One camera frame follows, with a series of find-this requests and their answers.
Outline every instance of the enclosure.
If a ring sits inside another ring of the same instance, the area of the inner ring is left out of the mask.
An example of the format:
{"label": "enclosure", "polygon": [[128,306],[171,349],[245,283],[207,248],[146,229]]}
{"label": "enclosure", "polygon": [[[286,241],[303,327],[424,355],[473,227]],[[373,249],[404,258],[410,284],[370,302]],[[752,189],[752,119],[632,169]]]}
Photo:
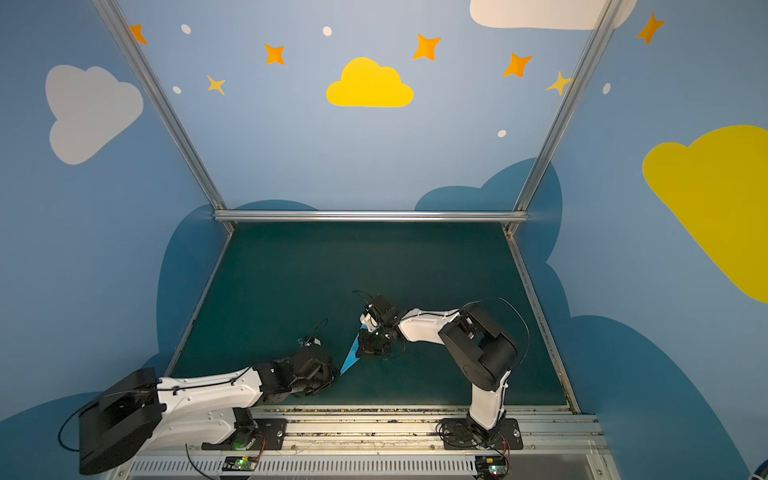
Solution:
{"label": "enclosure", "polygon": [[[766,20],[759,0],[6,0],[0,476],[79,477],[59,426],[142,367],[231,372],[313,332],[341,366],[380,293],[517,309],[493,311],[525,350],[508,478],[747,478],[768,457]],[[435,436],[470,392],[440,345],[361,360],[255,410],[290,426],[253,478],[471,478]],[[103,478],[199,476],[180,452]]]}

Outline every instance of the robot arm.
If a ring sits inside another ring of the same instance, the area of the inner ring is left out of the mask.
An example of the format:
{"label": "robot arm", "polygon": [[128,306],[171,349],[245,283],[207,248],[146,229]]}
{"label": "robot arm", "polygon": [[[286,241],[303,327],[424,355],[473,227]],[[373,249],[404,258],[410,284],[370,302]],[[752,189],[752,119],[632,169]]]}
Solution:
{"label": "robot arm", "polygon": [[396,341],[445,345],[472,383],[468,427],[478,442],[492,439],[505,418],[507,378],[518,350],[502,328],[477,304],[445,312],[413,309],[400,314],[382,296],[360,316],[360,358],[387,356]]}
{"label": "robot arm", "polygon": [[259,435],[249,407],[314,395],[337,376],[317,339],[290,357],[223,375],[158,379],[154,369],[137,370],[80,410],[80,473],[171,445],[248,449]]}

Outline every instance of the yellow star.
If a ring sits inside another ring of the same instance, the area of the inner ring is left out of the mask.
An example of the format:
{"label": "yellow star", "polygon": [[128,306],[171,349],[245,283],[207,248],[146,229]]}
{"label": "yellow star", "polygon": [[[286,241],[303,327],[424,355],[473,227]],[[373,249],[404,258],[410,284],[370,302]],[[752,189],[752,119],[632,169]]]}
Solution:
{"label": "yellow star", "polygon": [[427,57],[428,59],[435,61],[435,47],[442,38],[424,38],[419,35],[419,50],[416,50],[416,55],[413,55],[413,59]]}
{"label": "yellow star", "polygon": [[266,64],[269,65],[270,63],[279,63],[281,65],[285,65],[285,62],[283,62],[283,49],[285,47],[270,47],[266,43],[264,44],[266,47],[267,52],[267,59]]}
{"label": "yellow star", "polygon": [[656,30],[658,30],[662,25],[664,25],[664,22],[659,22],[654,14],[650,14],[650,20],[648,20],[645,28],[643,28],[643,31],[641,31],[637,37],[645,38],[645,44],[649,45],[651,39],[653,39],[654,34],[656,33]]}
{"label": "yellow star", "polygon": [[208,87],[208,90],[218,90],[222,95],[224,94],[224,92],[221,90],[221,84],[223,84],[226,80],[215,81],[210,77],[210,75],[208,76],[208,80],[210,80],[210,87]]}
{"label": "yellow star", "polygon": [[525,66],[528,62],[531,61],[533,57],[527,57],[527,58],[520,58],[514,53],[512,54],[512,60],[509,62],[509,68],[507,68],[507,71],[504,72],[502,77],[506,77],[507,75],[515,74],[522,78],[523,71],[525,70]]}
{"label": "yellow star", "polygon": [[554,89],[556,89],[557,91],[560,92],[560,96],[562,97],[563,96],[563,87],[565,86],[565,84],[567,84],[571,80],[572,80],[572,78],[563,78],[563,72],[559,71],[558,72],[558,80],[554,84],[552,84],[552,86],[550,88],[547,88],[547,90],[554,90]]}
{"label": "yellow star", "polygon": [[133,32],[136,41],[143,43],[144,45],[147,44],[147,41],[144,40],[144,36],[141,34],[141,25],[132,25],[131,32]]}

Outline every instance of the dark blue cloud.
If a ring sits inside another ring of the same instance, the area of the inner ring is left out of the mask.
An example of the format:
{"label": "dark blue cloud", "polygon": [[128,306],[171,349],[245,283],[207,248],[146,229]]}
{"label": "dark blue cloud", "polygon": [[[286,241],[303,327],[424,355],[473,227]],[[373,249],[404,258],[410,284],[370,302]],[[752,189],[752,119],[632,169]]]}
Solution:
{"label": "dark blue cloud", "polygon": [[[68,452],[60,447],[56,441],[56,433],[72,412],[96,395],[96,392],[81,393],[52,400],[0,422],[0,476],[24,480],[93,479],[92,476],[86,477],[78,473],[77,452]],[[77,417],[69,422],[61,438],[66,445],[75,449],[78,447]]]}
{"label": "dark blue cloud", "polygon": [[317,210],[315,207],[292,200],[260,200],[240,205],[235,210]]}
{"label": "dark blue cloud", "polygon": [[546,264],[562,217],[552,165],[529,214],[515,238],[579,406],[598,415],[622,479],[746,478],[722,423],[667,354],[616,320],[571,317],[560,279]]}
{"label": "dark blue cloud", "polygon": [[213,220],[214,209],[203,205],[192,210],[168,241],[157,283],[158,354],[144,366],[164,374],[181,336],[214,271],[227,232]]}
{"label": "dark blue cloud", "polygon": [[505,211],[512,210],[531,171],[533,158],[506,167],[480,187],[440,187],[427,192],[416,204],[417,211]]}

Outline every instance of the metal vent grate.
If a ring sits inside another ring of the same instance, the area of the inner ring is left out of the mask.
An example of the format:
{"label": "metal vent grate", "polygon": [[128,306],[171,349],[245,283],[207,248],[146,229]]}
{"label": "metal vent grate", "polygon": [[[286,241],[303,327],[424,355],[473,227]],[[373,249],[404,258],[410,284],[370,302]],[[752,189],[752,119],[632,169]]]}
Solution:
{"label": "metal vent grate", "polygon": [[[207,475],[219,475],[223,457],[192,458]],[[476,475],[473,455],[297,455],[265,456],[252,477],[365,476],[365,475]],[[139,456],[131,478],[186,478],[200,476],[185,455]]]}
{"label": "metal vent grate", "polygon": [[[217,475],[223,464],[219,457],[211,457],[210,459],[192,458],[192,461],[196,467],[208,475]],[[194,472],[196,475],[199,475],[192,468],[192,464],[190,464],[186,456],[168,455],[147,459],[137,458],[136,462],[131,466],[131,473],[141,477],[172,476],[187,472]]]}
{"label": "metal vent grate", "polygon": [[464,455],[350,455],[264,458],[253,476],[268,475],[473,475]]}

